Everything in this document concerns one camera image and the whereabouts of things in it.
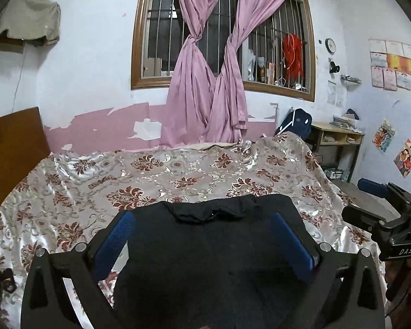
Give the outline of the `large black jacket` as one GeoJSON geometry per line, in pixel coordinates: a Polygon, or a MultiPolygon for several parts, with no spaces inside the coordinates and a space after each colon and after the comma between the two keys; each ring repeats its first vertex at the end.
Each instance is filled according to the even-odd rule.
{"type": "Polygon", "coordinates": [[[277,212],[304,225],[285,195],[160,201],[135,209],[129,258],[114,289],[123,326],[278,328],[308,283],[272,234],[277,212]]]}

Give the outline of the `pink right curtain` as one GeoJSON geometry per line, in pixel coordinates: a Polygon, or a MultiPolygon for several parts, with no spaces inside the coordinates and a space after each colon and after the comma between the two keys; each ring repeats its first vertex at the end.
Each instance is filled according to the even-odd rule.
{"type": "Polygon", "coordinates": [[[251,32],[276,12],[285,0],[238,0],[235,24],[224,49],[221,71],[212,95],[205,140],[233,143],[247,129],[248,107],[244,88],[246,63],[240,48],[251,32]]]}

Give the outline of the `round wall clock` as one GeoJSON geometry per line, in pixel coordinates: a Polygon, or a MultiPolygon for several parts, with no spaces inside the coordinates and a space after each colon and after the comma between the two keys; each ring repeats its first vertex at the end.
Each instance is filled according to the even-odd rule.
{"type": "Polygon", "coordinates": [[[334,42],[333,39],[327,38],[325,40],[325,46],[326,46],[327,51],[330,54],[334,54],[336,52],[336,43],[334,42]]]}

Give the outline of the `brown wooden headboard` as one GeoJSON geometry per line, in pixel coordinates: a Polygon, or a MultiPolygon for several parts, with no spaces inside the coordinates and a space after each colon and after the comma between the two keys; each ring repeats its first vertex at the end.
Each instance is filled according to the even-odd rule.
{"type": "Polygon", "coordinates": [[[49,155],[39,108],[0,117],[0,206],[13,188],[49,155]]]}

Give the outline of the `wooden framed barred window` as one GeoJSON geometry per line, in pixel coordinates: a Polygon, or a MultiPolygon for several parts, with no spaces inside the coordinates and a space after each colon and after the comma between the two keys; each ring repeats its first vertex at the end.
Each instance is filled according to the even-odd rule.
{"type": "MultiPolygon", "coordinates": [[[[238,0],[219,0],[197,46],[214,75],[220,73],[224,49],[235,24],[238,0]]],[[[132,89],[167,87],[189,34],[179,0],[139,0],[133,30],[132,89]]],[[[315,43],[309,0],[285,0],[255,28],[240,48],[246,63],[244,88],[313,102],[315,43]],[[284,73],[282,42],[287,34],[303,43],[304,75],[291,86],[284,73]]]]}

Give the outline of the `small wooden shelf desk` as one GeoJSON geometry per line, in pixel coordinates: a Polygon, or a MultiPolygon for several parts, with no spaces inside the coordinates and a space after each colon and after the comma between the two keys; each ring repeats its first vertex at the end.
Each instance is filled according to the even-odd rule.
{"type": "Polygon", "coordinates": [[[329,123],[313,123],[306,144],[331,179],[351,182],[364,134],[329,123]]]}

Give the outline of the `pink curtain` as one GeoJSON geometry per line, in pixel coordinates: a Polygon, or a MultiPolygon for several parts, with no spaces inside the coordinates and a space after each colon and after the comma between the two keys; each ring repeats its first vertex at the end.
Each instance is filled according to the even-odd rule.
{"type": "Polygon", "coordinates": [[[197,46],[219,0],[179,0],[189,34],[171,77],[160,144],[174,148],[201,143],[209,126],[216,77],[197,46]]]}
{"type": "Polygon", "coordinates": [[[285,0],[238,0],[235,24],[224,49],[221,71],[212,95],[205,140],[233,143],[247,129],[248,107],[244,88],[246,63],[240,48],[251,32],[276,12],[285,0]]]}

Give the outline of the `red hanging item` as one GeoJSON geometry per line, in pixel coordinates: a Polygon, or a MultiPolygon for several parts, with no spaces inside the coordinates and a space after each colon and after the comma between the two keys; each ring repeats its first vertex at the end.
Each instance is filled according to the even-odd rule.
{"type": "Polygon", "coordinates": [[[287,84],[291,86],[304,75],[303,43],[295,34],[287,34],[282,42],[284,52],[284,73],[287,84]]]}

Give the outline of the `beige cloth covered shelf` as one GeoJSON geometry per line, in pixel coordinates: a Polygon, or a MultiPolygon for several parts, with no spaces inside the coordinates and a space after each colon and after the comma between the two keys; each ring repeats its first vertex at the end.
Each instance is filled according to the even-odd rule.
{"type": "Polygon", "coordinates": [[[10,0],[0,14],[0,36],[54,45],[60,39],[61,7],[50,0],[10,0]]]}

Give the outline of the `small dark object on bed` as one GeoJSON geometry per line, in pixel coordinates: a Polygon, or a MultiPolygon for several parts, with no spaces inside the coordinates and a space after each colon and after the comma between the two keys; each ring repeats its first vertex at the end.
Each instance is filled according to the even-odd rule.
{"type": "Polygon", "coordinates": [[[17,289],[14,273],[11,268],[0,270],[0,306],[4,292],[13,293],[17,289]]]}

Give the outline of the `wall certificates group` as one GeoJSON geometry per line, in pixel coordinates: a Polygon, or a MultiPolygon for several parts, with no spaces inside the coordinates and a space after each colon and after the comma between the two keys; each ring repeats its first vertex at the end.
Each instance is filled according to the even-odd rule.
{"type": "Polygon", "coordinates": [[[370,39],[368,47],[371,85],[385,91],[411,91],[411,45],[370,39]]]}

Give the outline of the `pink left curtain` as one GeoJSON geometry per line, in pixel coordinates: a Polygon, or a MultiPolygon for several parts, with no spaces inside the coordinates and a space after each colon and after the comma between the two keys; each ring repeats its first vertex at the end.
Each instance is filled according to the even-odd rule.
{"type": "Polygon", "coordinates": [[[189,34],[171,77],[160,144],[174,148],[201,143],[209,126],[216,77],[197,46],[219,0],[179,0],[189,34]]]}

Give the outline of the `navy blue backpack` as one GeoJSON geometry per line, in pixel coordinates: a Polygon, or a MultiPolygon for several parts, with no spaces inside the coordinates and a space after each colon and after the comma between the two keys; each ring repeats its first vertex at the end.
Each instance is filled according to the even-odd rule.
{"type": "Polygon", "coordinates": [[[287,114],[282,124],[276,129],[275,135],[283,134],[284,132],[292,132],[302,140],[305,140],[310,136],[312,121],[312,116],[305,110],[292,109],[292,111],[287,114]]]}

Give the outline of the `cartoon wall poster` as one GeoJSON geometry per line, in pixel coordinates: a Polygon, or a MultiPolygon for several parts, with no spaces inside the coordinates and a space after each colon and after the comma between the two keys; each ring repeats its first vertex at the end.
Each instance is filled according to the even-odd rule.
{"type": "Polygon", "coordinates": [[[403,177],[411,172],[411,140],[407,139],[401,152],[393,160],[395,166],[403,177]]]}

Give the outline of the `floral satin bedspread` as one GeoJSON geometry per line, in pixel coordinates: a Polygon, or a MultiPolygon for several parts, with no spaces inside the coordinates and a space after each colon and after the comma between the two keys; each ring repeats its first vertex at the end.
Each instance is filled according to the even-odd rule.
{"type": "Polygon", "coordinates": [[[290,197],[317,242],[379,255],[367,232],[341,220],[350,198],[289,132],[230,146],[52,154],[20,177],[0,205],[0,271],[11,269],[17,282],[16,291],[3,297],[0,318],[19,327],[24,284],[38,249],[58,253],[89,241],[120,210],[269,194],[290,197]]]}

